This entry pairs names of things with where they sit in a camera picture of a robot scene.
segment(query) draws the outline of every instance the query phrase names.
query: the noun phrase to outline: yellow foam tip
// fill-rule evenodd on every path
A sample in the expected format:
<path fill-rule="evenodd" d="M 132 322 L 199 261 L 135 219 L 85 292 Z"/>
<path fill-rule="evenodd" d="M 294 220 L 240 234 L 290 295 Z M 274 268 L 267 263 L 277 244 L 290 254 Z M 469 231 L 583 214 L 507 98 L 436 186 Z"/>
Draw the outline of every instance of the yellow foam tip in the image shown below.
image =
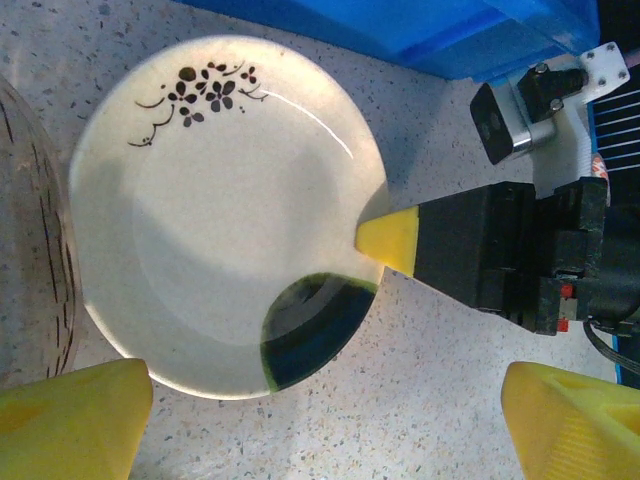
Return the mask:
<path fill-rule="evenodd" d="M 375 218 L 356 232 L 356 249 L 412 277 L 418 243 L 418 207 Z"/>
<path fill-rule="evenodd" d="M 517 362 L 502 409 L 527 480 L 640 478 L 640 390 Z"/>
<path fill-rule="evenodd" d="M 126 480 L 152 393 L 135 359 L 0 392 L 0 478 Z"/>

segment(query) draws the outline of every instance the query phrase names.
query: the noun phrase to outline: black cable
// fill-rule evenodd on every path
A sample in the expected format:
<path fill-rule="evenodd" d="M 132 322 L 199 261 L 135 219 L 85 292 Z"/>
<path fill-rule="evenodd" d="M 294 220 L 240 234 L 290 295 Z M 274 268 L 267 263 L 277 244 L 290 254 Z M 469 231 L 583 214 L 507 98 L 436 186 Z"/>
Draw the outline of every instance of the black cable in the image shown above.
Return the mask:
<path fill-rule="evenodd" d="M 591 345 L 596 347 L 605 358 L 608 358 L 614 363 L 617 363 L 623 368 L 626 368 L 632 373 L 636 375 L 640 375 L 640 362 L 636 362 L 635 360 L 631 360 L 629 357 L 619 354 L 609 345 L 607 345 L 600 337 L 598 337 L 593 329 L 591 328 L 590 322 L 584 322 L 584 333 L 587 335 L 587 338 L 591 342 Z"/>

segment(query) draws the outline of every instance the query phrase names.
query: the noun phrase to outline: white plastic part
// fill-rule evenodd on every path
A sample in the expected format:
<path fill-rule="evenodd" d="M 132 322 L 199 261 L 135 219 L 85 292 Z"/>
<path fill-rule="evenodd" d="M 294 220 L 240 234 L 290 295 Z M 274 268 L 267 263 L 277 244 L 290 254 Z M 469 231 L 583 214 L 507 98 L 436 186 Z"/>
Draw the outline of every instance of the white plastic part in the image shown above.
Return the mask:
<path fill-rule="evenodd" d="M 530 154 L 538 198 L 548 197 L 557 187 L 592 175 L 587 103 L 613 92 L 630 78 L 615 43 L 589 50 L 576 61 L 561 68 L 583 68 L 589 81 L 580 93 L 563 99 L 564 108 L 553 117 L 557 129 L 555 138 L 534 148 Z"/>

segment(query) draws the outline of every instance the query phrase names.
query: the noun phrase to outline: blue container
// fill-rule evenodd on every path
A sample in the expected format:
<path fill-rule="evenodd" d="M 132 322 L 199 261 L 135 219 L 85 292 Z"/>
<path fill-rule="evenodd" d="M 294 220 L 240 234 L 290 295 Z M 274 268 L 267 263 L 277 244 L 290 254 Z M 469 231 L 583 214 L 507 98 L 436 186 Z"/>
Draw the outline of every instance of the blue container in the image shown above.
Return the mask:
<path fill-rule="evenodd" d="M 597 0 L 177 0 L 448 79 L 598 45 Z"/>

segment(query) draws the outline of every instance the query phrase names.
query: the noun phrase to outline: speckled countertop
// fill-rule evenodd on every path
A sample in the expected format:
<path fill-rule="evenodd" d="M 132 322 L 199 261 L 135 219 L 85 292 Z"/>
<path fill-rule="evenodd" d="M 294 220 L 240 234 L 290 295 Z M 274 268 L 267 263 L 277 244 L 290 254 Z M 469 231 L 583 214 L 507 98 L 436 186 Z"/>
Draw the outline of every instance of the speckled countertop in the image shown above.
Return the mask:
<path fill-rule="evenodd" d="M 500 180 L 471 123 L 477 86 L 167 0 L 4 0 L 0 74 L 68 162 L 109 89 L 163 47 L 202 35 L 265 37 L 317 62 L 369 122 L 397 208 Z M 75 366 L 117 358 L 90 320 Z M 507 365 L 529 360 L 612 379 L 582 329 L 538 337 L 400 275 L 342 353 L 272 397 L 218 402 L 155 385 L 132 479 L 522 478 L 500 408 Z"/>

